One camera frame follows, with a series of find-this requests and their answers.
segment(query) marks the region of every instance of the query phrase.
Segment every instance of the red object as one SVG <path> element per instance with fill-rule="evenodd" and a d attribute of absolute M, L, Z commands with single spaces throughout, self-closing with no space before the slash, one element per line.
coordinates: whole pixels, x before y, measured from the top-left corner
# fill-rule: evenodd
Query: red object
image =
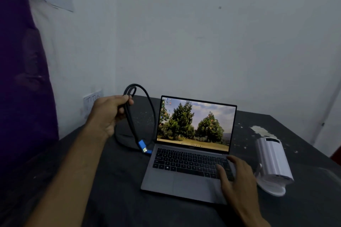
<path fill-rule="evenodd" d="M 341 166 L 341 146 L 339 149 L 334 152 L 334 154 L 330 157 L 334 162 Z"/>

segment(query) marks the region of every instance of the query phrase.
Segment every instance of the space bar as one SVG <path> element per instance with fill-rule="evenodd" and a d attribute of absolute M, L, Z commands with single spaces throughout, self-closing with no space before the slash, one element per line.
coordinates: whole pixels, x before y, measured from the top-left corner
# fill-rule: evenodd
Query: space bar
<path fill-rule="evenodd" d="M 189 169 L 183 169 L 183 168 L 176 168 L 177 172 L 181 173 L 187 173 L 187 174 L 192 174 L 192 175 L 197 175 L 197 176 L 204 176 L 204 173 L 202 171 L 198 170 L 189 170 Z"/>

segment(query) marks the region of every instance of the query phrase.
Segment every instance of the white projector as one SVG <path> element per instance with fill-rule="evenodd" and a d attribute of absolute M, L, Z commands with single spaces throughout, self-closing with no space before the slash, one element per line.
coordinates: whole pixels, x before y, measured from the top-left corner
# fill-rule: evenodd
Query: white projector
<path fill-rule="evenodd" d="M 255 172 L 257 184 L 267 193 L 283 196 L 285 186 L 294 179 L 281 141 L 273 137 L 261 137 L 256 141 L 258 167 Z"/>

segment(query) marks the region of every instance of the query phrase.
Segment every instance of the projector base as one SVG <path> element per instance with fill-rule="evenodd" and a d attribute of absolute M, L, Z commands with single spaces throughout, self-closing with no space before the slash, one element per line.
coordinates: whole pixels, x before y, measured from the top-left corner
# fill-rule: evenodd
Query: projector base
<path fill-rule="evenodd" d="M 258 186 L 261 187 L 262 190 L 264 190 L 266 193 L 269 193 L 270 195 L 281 197 L 285 195 L 285 186 L 281 186 L 277 183 L 272 183 L 268 181 L 264 181 L 260 178 L 260 174 L 257 179 Z"/>

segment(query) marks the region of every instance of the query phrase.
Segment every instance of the purple fabric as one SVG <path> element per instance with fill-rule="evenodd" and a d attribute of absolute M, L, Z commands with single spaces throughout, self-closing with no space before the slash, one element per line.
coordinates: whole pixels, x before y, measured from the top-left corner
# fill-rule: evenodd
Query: purple fabric
<path fill-rule="evenodd" d="M 28 0 L 0 0 L 0 174 L 56 142 L 56 106 Z"/>

